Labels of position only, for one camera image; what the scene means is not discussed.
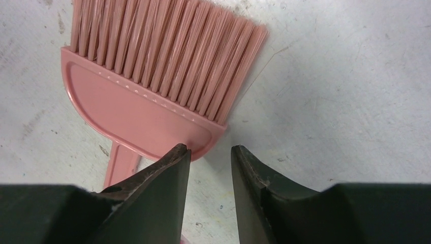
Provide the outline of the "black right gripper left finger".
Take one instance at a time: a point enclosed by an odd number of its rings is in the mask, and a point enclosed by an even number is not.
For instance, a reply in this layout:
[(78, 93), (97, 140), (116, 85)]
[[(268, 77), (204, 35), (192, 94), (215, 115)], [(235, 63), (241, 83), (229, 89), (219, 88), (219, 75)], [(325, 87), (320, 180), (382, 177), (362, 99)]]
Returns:
[(178, 144), (99, 193), (1, 185), (1, 243), (179, 243), (190, 164)]

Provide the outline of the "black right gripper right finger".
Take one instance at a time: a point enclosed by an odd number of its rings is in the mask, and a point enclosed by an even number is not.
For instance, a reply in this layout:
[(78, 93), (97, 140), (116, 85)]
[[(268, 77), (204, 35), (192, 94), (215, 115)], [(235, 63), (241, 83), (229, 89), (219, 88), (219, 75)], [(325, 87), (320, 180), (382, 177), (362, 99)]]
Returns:
[(430, 185), (342, 183), (318, 192), (231, 149), (241, 243), (430, 243)]

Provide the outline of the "pink plastic hand brush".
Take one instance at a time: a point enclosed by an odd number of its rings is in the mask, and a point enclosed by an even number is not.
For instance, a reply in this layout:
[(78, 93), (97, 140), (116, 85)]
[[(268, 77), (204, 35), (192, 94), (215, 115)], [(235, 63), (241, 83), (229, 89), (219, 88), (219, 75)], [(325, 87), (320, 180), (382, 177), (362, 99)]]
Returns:
[(176, 144), (203, 157), (268, 35), (211, 1), (74, 1), (61, 72), (80, 116), (112, 141), (104, 187)]

